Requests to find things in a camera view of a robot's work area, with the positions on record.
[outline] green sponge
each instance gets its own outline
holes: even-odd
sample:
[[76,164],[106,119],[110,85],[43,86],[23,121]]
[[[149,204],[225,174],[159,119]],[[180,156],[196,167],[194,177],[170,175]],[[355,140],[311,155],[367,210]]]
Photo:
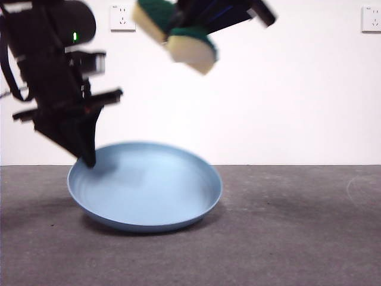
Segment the green sponge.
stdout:
[[132,12],[132,19],[153,40],[165,41],[165,28],[174,11],[174,4],[166,0],[137,0]]
[[183,27],[171,30],[167,49],[172,59],[187,63],[202,74],[207,74],[217,61],[217,50],[202,27]]

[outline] sponge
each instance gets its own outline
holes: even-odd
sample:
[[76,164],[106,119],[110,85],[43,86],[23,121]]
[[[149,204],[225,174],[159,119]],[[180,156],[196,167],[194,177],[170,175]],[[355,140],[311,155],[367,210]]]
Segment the sponge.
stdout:
[[217,61],[217,50],[200,26],[173,28],[167,42],[172,59],[207,74]]
[[165,29],[174,12],[174,4],[166,0],[137,0],[132,12],[133,21],[154,41],[165,41]]

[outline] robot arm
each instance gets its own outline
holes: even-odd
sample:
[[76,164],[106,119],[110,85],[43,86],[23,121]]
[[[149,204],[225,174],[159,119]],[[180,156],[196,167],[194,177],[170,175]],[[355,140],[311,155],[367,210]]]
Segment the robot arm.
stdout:
[[[37,109],[13,116],[32,120],[35,129],[85,163],[95,165],[95,125],[105,104],[119,102],[117,89],[92,96],[88,77],[104,71],[105,53],[66,52],[65,48],[89,42],[96,23],[80,1],[32,1],[32,9],[9,13],[0,1],[0,61],[10,92],[20,101],[35,99]],[[26,99],[14,80],[8,47],[27,83]]]

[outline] electrical outlet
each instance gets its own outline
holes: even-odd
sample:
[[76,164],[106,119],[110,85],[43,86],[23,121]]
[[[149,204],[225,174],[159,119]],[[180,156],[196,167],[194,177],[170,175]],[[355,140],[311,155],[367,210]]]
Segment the electrical outlet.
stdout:
[[362,14],[363,32],[381,32],[381,7],[364,6]]
[[132,4],[112,5],[110,7],[111,31],[135,31],[135,22],[131,19]]

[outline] plastic plate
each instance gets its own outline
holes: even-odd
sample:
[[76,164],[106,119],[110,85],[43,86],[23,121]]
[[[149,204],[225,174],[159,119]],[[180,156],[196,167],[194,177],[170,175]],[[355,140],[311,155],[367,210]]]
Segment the plastic plate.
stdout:
[[165,232],[202,219],[219,201],[215,168],[185,150],[130,142],[96,151],[88,169],[80,159],[70,169],[71,196],[92,218],[130,232]]

